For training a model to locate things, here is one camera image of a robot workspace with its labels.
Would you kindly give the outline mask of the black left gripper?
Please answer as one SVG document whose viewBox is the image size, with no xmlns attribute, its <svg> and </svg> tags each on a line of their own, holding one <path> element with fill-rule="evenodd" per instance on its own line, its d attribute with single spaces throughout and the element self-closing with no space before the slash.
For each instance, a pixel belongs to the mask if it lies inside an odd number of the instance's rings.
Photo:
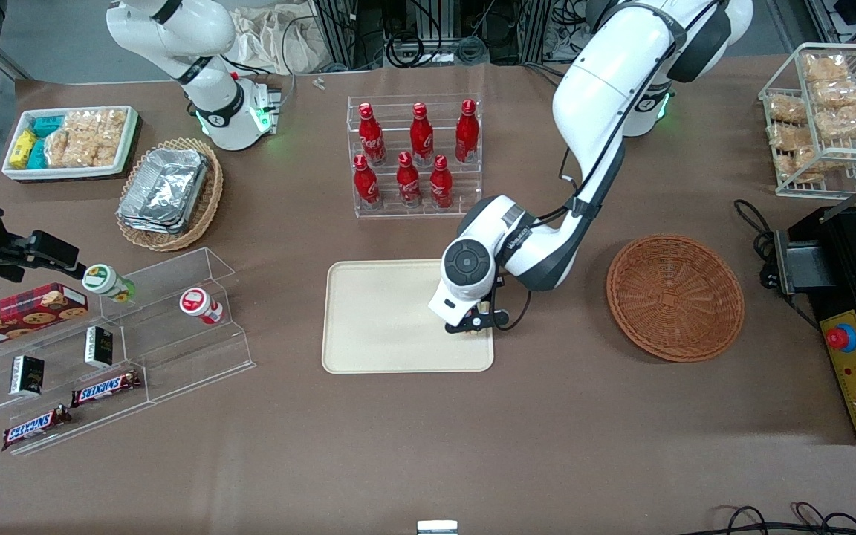
<svg viewBox="0 0 856 535">
<path fill-rule="evenodd" d="M 506 309 L 496 308 L 493 298 L 482 299 L 474 305 L 456 325 L 445 325 L 447 333 L 479 333 L 486 329 L 506 329 L 510 315 Z"/>
</svg>

